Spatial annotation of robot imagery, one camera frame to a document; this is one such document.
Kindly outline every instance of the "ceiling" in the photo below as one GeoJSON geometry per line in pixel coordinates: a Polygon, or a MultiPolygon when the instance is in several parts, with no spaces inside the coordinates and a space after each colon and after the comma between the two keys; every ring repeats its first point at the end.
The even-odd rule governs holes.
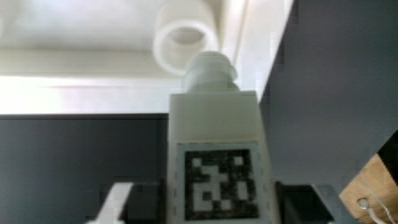
{"type": "Polygon", "coordinates": [[[0,0],[0,47],[150,51],[162,2],[0,0]]]}

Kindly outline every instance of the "white ring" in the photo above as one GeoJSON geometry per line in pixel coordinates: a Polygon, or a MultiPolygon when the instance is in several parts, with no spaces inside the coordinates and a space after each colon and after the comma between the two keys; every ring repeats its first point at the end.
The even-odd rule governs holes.
{"type": "Polygon", "coordinates": [[[178,75],[185,74],[185,67],[177,67],[173,63],[169,62],[168,58],[164,57],[164,44],[168,43],[168,39],[171,38],[171,33],[178,31],[180,29],[194,29],[203,34],[203,49],[198,49],[196,53],[201,53],[203,51],[217,51],[219,50],[219,40],[216,36],[216,32],[212,28],[207,26],[207,24],[196,20],[180,20],[169,23],[162,29],[157,32],[155,36],[155,59],[159,62],[159,65],[162,68],[178,75]]]}

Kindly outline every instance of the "qr code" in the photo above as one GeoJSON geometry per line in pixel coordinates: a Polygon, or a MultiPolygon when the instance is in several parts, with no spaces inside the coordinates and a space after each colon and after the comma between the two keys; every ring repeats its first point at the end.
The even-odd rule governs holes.
{"type": "Polygon", "coordinates": [[[185,220],[258,218],[249,149],[185,152],[185,220]]]}

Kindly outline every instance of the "black surface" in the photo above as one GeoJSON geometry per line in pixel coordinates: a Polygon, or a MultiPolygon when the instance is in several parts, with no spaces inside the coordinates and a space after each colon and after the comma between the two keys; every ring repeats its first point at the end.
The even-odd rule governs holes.
{"type": "Polygon", "coordinates": [[[273,168],[340,192],[398,129],[398,1],[297,3],[262,101],[273,168]]]}
{"type": "MultiPolygon", "coordinates": [[[[168,116],[2,118],[0,223],[84,224],[113,183],[164,178],[168,116]]],[[[148,203],[130,216],[150,219],[148,203]]]]}
{"type": "Polygon", "coordinates": [[[395,135],[386,145],[383,146],[379,156],[388,167],[395,183],[398,184],[398,131],[395,132],[395,135]]]}
{"type": "Polygon", "coordinates": [[[278,183],[283,224],[328,224],[335,221],[324,201],[310,185],[278,183]]]}

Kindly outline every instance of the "white object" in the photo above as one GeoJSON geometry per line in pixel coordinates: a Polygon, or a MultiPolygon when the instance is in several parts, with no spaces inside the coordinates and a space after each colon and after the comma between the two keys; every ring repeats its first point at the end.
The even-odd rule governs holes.
{"type": "Polygon", "coordinates": [[[226,56],[216,52],[201,53],[194,58],[185,75],[184,86],[187,92],[171,96],[168,157],[169,224],[281,223],[257,92],[241,91],[233,83],[235,77],[237,73],[226,56]],[[246,165],[246,169],[253,170],[253,172],[248,171],[248,179],[241,181],[232,179],[235,174],[221,171],[221,166],[226,163],[219,166],[217,162],[212,162],[217,161],[217,158],[221,160],[225,156],[212,156],[212,153],[232,155],[228,166],[237,167],[246,165]],[[191,163],[193,169],[200,169],[196,172],[210,174],[210,180],[205,182],[191,182],[189,178],[193,176],[196,178],[194,171],[187,165],[191,163]],[[217,202],[221,203],[219,210],[209,201],[210,199],[203,198],[203,194],[209,194],[207,191],[212,191],[216,200],[219,199],[219,194],[226,193],[219,189],[221,182],[237,189],[235,192],[232,191],[232,194],[237,194],[241,202],[258,206],[258,216],[244,214],[248,218],[235,217],[235,212],[241,213],[241,207],[233,197],[225,197],[221,202],[217,202]],[[253,192],[248,192],[249,184],[255,186],[251,188],[255,189],[253,192]],[[225,211],[230,211],[226,218],[219,217],[217,220],[212,219],[212,215],[223,214],[225,211]]]}
{"type": "Polygon", "coordinates": [[[98,218],[88,224],[123,224],[120,220],[134,183],[116,183],[109,192],[98,218]]]}
{"type": "Polygon", "coordinates": [[[397,224],[397,223],[395,223],[393,216],[392,216],[392,212],[390,212],[390,209],[388,209],[388,206],[386,206],[386,204],[384,204],[384,202],[383,202],[381,197],[377,196],[377,193],[376,193],[372,187],[370,187],[368,184],[367,184],[367,181],[365,181],[365,175],[363,175],[363,170],[361,170],[360,176],[361,176],[361,184],[363,184],[361,186],[363,186],[363,188],[370,191],[372,196],[374,196],[376,199],[377,199],[377,203],[381,204],[381,206],[383,206],[383,208],[384,208],[384,211],[386,211],[386,214],[388,214],[392,223],[397,224]]]}
{"type": "Polygon", "coordinates": [[[372,220],[376,221],[376,223],[377,223],[377,224],[386,224],[386,222],[384,222],[384,221],[379,219],[379,217],[377,217],[377,214],[376,214],[374,208],[370,207],[370,202],[368,202],[367,198],[361,198],[361,199],[358,200],[358,205],[360,205],[360,207],[368,211],[368,213],[370,213],[370,218],[372,218],[372,220]]]}
{"type": "MultiPolygon", "coordinates": [[[[184,80],[153,57],[168,0],[18,2],[0,0],[0,114],[168,113],[184,80]]],[[[221,52],[242,74],[235,84],[258,101],[292,2],[207,1],[221,52]]]]}
{"type": "Polygon", "coordinates": [[[171,74],[185,74],[201,51],[219,50],[216,15],[203,0],[169,0],[159,12],[153,54],[171,74]]]}

